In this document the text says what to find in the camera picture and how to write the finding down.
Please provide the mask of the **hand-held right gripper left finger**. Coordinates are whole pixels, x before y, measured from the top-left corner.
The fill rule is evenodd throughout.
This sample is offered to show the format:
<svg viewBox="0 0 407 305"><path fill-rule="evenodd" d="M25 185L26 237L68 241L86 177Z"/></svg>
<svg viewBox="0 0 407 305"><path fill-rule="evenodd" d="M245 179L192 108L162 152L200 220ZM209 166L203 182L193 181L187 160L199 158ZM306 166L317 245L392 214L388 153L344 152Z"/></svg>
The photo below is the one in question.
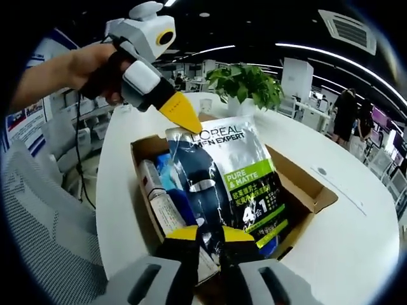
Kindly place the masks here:
<svg viewBox="0 0 407 305"><path fill-rule="evenodd" d="M198 283L197 226L167 235L154 255L140 258L107 285L108 304L191 304Z"/></svg>

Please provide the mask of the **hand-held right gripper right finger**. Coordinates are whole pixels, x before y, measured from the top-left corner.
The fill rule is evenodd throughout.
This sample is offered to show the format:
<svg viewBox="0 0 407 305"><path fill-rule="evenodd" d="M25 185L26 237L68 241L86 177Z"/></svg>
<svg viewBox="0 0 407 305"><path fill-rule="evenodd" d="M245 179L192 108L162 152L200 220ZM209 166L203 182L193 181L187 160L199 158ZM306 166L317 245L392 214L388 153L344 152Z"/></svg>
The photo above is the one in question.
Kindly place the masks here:
<svg viewBox="0 0 407 305"><path fill-rule="evenodd" d="M276 259L264 259L254 238L223 227L221 277L227 304L319 304L311 285Z"/></svg>

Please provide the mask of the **person's left hand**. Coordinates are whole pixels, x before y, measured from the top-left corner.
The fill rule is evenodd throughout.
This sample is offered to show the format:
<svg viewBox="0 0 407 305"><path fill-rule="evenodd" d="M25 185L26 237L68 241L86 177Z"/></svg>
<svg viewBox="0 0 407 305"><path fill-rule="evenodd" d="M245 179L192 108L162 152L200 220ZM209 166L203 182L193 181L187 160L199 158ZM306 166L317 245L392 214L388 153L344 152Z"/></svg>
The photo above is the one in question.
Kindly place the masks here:
<svg viewBox="0 0 407 305"><path fill-rule="evenodd" d="M112 44L93 44L73 50L67 68L66 86L75 90L81 89L90 78L91 73L105 65L111 55L116 52ZM102 96L110 105L123 102L121 96L122 73L110 76L108 85L104 86Z"/></svg>

